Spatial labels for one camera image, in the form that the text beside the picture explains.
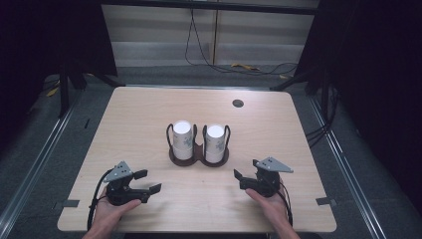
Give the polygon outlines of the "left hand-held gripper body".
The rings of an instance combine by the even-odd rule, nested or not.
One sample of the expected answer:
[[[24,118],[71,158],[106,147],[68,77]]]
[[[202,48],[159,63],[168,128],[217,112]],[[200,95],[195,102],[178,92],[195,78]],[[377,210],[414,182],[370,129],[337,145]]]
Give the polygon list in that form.
[[[150,197],[148,189],[133,189],[129,186],[134,179],[133,174],[127,163],[121,161],[105,176],[105,195],[112,205],[124,205],[134,199],[139,199],[142,203],[147,202]]]

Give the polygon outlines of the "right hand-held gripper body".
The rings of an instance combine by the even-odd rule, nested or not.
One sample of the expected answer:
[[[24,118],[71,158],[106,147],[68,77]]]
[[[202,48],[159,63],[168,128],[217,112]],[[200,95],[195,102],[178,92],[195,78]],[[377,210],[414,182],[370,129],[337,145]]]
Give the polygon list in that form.
[[[264,197],[271,197],[281,188],[280,173],[293,173],[294,171],[271,156],[259,161],[258,167],[254,166],[257,169],[256,177],[243,176],[243,180],[240,181],[240,188],[243,190],[251,188]]]

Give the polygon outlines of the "dark brown double cup holder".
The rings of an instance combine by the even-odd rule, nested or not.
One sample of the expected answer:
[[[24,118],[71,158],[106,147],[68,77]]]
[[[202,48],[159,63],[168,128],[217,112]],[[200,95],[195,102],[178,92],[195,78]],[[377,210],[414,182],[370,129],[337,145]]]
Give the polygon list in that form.
[[[198,128],[196,124],[191,124],[192,125],[192,132],[193,132],[193,136],[192,136],[192,143],[193,143],[193,155],[186,159],[186,160],[181,160],[175,157],[174,153],[173,153],[173,125],[174,123],[170,123],[166,129],[166,140],[167,140],[167,144],[169,146],[169,150],[168,150],[168,154],[169,154],[169,159],[178,166],[190,166],[193,165],[194,163],[196,163],[197,161],[201,161],[204,165],[209,166],[209,167],[220,167],[222,165],[224,165],[228,159],[229,159],[229,155],[230,155],[230,150],[229,150],[229,141],[230,141],[230,137],[231,137],[231,129],[228,125],[224,125],[224,129],[225,129],[225,150],[224,150],[224,154],[223,154],[223,158],[217,162],[217,163],[210,163],[206,160],[205,158],[205,132],[206,132],[206,128],[209,125],[204,125],[201,131],[201,135],[203,137],[203,142],[201,144],[198,144],[196,142],[196,137],[198,135]]]

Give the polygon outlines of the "person's left hand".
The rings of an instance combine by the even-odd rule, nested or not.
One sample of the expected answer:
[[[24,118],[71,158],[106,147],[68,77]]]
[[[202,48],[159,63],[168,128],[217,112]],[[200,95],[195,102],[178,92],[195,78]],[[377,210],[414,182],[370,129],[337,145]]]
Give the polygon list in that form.
[[[124,205],[112,205],[106,197],[106,188],[104,188],[97,204],[92,228],[103,233],[111,232],[125,213],[140,204],[141,201],[139,199],[134,199]]]

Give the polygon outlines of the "person's right hand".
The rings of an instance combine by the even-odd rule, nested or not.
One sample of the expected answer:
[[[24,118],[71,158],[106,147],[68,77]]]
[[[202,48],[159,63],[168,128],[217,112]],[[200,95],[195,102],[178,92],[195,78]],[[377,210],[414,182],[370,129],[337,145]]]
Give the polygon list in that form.
[[[246,194],[260,205],[265,217],[280,236],[287,234],[289,230],[293,230],[288,219],[283,190],[280,190],[278,194],[272,197],[264,197],[251,188],[246,190]]]

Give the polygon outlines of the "black metal stand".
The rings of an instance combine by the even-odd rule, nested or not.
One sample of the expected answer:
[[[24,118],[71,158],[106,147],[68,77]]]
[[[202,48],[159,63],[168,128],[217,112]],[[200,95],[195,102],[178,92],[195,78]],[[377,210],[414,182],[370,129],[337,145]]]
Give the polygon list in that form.
[[[70,107],[69,83],[77,90],[84,90],[87,82],[82,68],[77,63],[64,63],[60,68],[60,99],[61,109],[59,117],[63,117]]]

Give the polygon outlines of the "black curtain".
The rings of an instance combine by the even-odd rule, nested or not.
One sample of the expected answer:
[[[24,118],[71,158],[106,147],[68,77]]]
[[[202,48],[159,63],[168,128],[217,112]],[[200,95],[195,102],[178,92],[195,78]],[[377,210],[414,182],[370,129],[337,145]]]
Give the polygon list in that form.
[[[83,73],[117,74],[99,0],[0,0],[0,150],[61,68],[80,89]]]
[[[422,214],[422,0],[319,0],[298,71],[310,92],[334,84]]]

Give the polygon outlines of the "black overhead bar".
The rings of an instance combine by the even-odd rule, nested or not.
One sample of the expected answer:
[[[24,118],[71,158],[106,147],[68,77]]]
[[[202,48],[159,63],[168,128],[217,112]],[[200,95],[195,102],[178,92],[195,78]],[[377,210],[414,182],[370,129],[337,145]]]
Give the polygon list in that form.
[[[318,8],[241,3],[221,3],[197,0],[98,0],[101,4],[178,9],[221,10],[253,13],[317,15]]]

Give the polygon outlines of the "metal floor rail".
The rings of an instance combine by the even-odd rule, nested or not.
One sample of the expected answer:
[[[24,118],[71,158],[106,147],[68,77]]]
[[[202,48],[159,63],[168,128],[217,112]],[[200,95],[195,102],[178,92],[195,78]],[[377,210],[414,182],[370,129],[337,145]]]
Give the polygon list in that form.
[[[0,239],[7,239],[14,227],[79,100],[76,95],[60,114],[58,99],[38,100],[23,129],[0,153]]]
[[[324,128],[324,137],[372,239],[387,239],[377,215],[363,192],[334,131],[326,126],[327,121],[322,116],[322,107],[315,97],[309,97],[309,100],[318,123]]]

